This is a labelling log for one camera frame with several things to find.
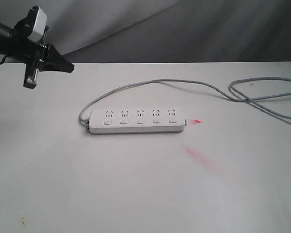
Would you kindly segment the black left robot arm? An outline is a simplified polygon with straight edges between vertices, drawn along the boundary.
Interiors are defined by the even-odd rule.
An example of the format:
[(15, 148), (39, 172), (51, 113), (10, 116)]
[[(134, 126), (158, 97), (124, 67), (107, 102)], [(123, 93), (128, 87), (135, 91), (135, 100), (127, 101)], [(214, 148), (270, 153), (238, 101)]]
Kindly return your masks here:
[(38, 72), (74, 71), (75, 66), (71, 62), (65, 59), (52, 44), (45, 43), (48, 26), (45, 26), (42, 38), (37, 42), (25, 37), (21, 31), (25, 28), (24, 19), (20, 20), (13, 29), (0, 23), (0, 54), (26, 65), (23, 83), (25, 88), (36, 87)]

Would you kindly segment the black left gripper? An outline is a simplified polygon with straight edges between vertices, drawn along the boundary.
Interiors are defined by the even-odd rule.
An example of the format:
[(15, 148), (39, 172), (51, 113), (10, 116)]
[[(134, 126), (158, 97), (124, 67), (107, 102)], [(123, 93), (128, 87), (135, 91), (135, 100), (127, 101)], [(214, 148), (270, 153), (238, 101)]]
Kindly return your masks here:
[(27, 36), (26, 18), (20, 20), (13, 28), (9, 39), (9, 57), (26, 65), (25, 88), (36, 88), (39, 70), (72, 73), (75, 66), (65, 59), (52, 44), (45, 44), (49, 27), (45, 27), (44, 35), (38, 42), (30, 41)]

